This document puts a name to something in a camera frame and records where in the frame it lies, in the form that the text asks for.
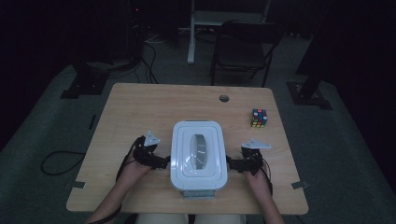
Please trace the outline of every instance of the chair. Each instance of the chair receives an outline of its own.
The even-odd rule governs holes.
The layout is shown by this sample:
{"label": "chair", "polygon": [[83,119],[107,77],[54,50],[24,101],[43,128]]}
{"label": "chair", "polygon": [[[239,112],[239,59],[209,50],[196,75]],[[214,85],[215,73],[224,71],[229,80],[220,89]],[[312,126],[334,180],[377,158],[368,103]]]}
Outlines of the chair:
{"label": "chair", "polygon": [[262,87],[268,76],[274,48],[285,31],[276,23],[226,21],[216,37],[216,45],[210,68],[211,85],[215,84],[217,65],[223,69],[249,71],[253,74],[265,68]]}

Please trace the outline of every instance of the white plastic container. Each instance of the white plastic container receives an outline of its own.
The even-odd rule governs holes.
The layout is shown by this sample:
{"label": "white plastic container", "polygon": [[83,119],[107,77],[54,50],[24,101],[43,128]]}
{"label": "white plastic container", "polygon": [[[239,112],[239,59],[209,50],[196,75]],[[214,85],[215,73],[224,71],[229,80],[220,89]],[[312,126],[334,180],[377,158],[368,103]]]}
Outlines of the white plastic container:
{"label": "white plastic container", "polygon": [[227,183],[221,127],[215,121],[181,121],[173,130],[171,181],[187,198],[214,197]]}

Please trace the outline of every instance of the hand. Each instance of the hand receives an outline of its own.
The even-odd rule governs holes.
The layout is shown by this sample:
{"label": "hand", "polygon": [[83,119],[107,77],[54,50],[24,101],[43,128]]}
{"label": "hand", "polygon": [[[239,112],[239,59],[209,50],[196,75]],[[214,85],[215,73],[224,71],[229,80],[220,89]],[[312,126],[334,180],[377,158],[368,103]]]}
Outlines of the hand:
{"label": "hand", "polygon": [[261,205],[265,199],[272,198],[271,190],[268,186],[268,179],[265,177],[262,170],[259,170],[255,175],[249,171],[245,171],[244,173],[254,196]]}
{"label": "hand", "polygon": [[268,185],[268,179],[262,170],[259,170],[255,175],[251,172],[244,172],[247,177],[247,182],[253,191],[254,196],[262,207],[265,223],[267,224],[284,224],[283,218],[277,209],[277,206],[272,198],[271,190]]}
{"label": "hand", "polygon": [[132,155],[129,157],[116,185],[130,189],[151,168],[135,161]]}

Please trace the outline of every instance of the wooden table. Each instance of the wooden table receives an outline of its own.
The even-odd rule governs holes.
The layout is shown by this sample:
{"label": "wooden table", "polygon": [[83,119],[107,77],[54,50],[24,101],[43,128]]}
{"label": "wooden table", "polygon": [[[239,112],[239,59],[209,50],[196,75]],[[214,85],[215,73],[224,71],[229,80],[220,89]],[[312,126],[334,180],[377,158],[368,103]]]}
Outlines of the wooden table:
{"label": "wooden table", "polygon": [[[230,101],[223,103],[221,95]],[[253,108],[267,110],[264,128],[250,127]],[[161,143],[155,154],[171,154],[172,132],[181,120],[214,120],[220,124],[226,154],[242,159],[241,144],[251,138],[272,145],[262,150],[271,167],[274,200],[281,214],[301,215],[308,211],[290,146],[280,119],[274,95],[266,88],[116,84],[106,102],[77,182],[67,201],[70,211],[93,211],[115,182],[116,173],[132,142],[152,131]],[[243,174],[228,171],[228,182],[214,199],[188,200],[174,189],[167,169],[149,171],[124,200],[122,211],[134,213],[259,214]]]}

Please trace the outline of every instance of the dark background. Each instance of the dark background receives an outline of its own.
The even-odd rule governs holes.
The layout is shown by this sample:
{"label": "dark background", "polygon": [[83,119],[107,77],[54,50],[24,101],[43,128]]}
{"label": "dark background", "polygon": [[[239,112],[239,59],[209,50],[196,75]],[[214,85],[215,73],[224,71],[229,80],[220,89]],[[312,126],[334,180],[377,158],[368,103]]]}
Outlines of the dark background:
{"label": "dark background", "polygon": [[[244,1],[245,6],[256,2]],[[395,2],[277,0],[268,15],[287,34],[312,38],[297,74],[319,76],[337,87],[393,190]],[[210,3],[200,1],[198,7],[213,7]],[[128,4],[141,9],[139,14],[128,14]],[[232,10],[233,1],[227,6]],[[134,46],[126,43],[126,34],[132,31],[125,27],[134,22],[177,41],[177,27],[189,26],[190,9],[190,1],[182,0],[1,1],[0,148],[65,66],[75,59],[111,63],[130,57]]]}

